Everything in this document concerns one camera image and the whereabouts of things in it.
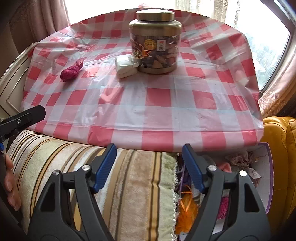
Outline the left hand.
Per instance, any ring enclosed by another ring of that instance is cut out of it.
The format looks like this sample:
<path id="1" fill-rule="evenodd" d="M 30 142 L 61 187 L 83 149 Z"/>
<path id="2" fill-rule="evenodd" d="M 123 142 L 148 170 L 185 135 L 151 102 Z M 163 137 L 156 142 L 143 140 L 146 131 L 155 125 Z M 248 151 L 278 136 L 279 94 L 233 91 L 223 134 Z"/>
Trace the left hand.
<path id="1" fill-rule="evenodd" d="M 15 211 L 18 211 L 21 207 L 21 198 L 18 193 L 15 177 L 13 174 L 13 161 L 7 154 L 5 154 L 5 162 L 6 162 L 6 175 L 4 178 L 4 186 L 8 192 L 7 193 L 8 202 Z"/>

